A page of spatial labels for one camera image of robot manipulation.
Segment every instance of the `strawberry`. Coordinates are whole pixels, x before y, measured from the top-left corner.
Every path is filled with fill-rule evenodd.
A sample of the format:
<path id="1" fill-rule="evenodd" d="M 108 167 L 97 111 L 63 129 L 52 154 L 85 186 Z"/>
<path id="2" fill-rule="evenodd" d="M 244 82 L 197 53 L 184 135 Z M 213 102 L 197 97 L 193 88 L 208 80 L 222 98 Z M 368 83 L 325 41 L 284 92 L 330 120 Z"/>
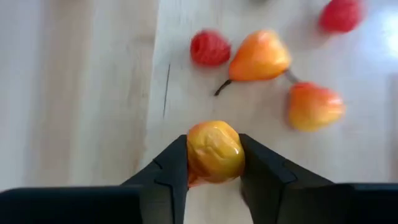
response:
<path id="1" fill-rule="evenodd" d="M 363 20 L 362 0 L 332 0 L 323 9 L 319 25 L 329 32 L 352 31 Z"/>
<path id="2" fill-rule="evenodd" d="M 214 67 L 229 60 L 231 45 L 217 31 L 202 30 L 191 41 L 193 62 L 204 67 Z"/>

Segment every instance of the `plastic fruit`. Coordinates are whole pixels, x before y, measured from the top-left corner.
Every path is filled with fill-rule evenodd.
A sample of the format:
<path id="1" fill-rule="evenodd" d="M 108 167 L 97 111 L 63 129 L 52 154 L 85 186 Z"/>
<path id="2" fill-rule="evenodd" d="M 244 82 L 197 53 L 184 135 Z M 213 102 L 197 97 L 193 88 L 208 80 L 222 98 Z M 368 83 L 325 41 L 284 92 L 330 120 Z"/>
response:
<path id="1" fill-rule="evenodd" d="M 319 25 L 328 32 L 349 32 L 363 20 L 362 0 L 332 0 L 321 13 Z"/>
<path id="2" fill-rule="evenodd" d="M 190 53 L 197 65 L 214 67 L 229 60 L 231 45 L 217 31 L 203 30 L 193 37 Z"/>
<path id="3" fill-rule="evenodd" d="M 244 151 L 238 133 L 224 121 L 195 125 L 187 136 L 190 187 L 197 183 L 222 183 L 239 177 Z"/>
<path id="4" fill-rule="evenodd" d="M 259 30 L 248 35 L 241 44 L 229 66 L 229 80 L 215 93 L 231 81 L 269 80 L 290 67 L 291 57 L 278 35 L 269 30 Z"/>
<path id="5" fill-rule="evenodd" d="M 301 131 L 316 131 L 338 120 L 345 112 L 337 93 L 313 83 L 296 83 L 289 94 L 289 122 Z"/>

